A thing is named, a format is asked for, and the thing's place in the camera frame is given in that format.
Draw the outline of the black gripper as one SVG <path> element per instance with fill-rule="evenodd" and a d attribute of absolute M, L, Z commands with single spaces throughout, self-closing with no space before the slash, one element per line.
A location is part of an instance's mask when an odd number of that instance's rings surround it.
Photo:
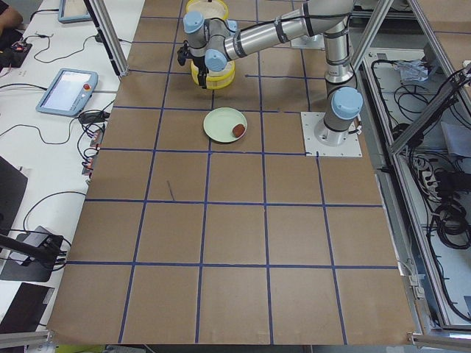
<path fill-rule="evenodd" d="M 197 83 L 201 88 L 207 87 L 208 67 L 205 64 L 205 57 L 197 57 L 192 54 L 191 47 L 187 40 L 177 51 L 177 61 L 180 66 L 184 66 L 187 60 L 191 60 L 198 68 Z"/>

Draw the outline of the person forearm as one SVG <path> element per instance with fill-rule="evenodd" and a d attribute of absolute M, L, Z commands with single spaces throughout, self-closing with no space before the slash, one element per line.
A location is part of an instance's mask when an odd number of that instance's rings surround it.
<path fill-rule="evenodd" d="M 1 32 L 6 29 L 17 29 L 23 23 L 23 16 L 15 8 L 7 6 L 1 12 Z"/>

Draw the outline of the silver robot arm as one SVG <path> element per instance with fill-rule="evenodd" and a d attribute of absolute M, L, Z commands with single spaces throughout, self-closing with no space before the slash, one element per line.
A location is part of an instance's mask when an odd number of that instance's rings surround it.
<path fill-rule="evenodd" d="M 246 28 L 239 28 L 232 20 L 206 18 L 193 10 L 183 17 L 186 40 L 177 52 L 177 60 L 180 65 L 192 61 L 198 69 L 198 85 L 206 88 L 208 73 L 221 72 L 234 60 L 302 36 L 321 35 L 328 106 L 314 135 L 323 145 L 337 147 L 345 142 L 364 103 L 358 89 L 350 85 L 355 78 L 349 47 L 353 8 L 353 1 L 307 1 L 298 10 Z"/>

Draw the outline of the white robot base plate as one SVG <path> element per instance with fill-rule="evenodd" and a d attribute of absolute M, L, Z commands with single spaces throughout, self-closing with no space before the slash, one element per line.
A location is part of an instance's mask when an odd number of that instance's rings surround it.
<path fill-rule="evenodd" d="M 333 132 L 324 124 L 324 112 L 301 112 L 305 154 L 311 157 L 363 157 L 357 126 L 352 121 L 344 132 Z"/>

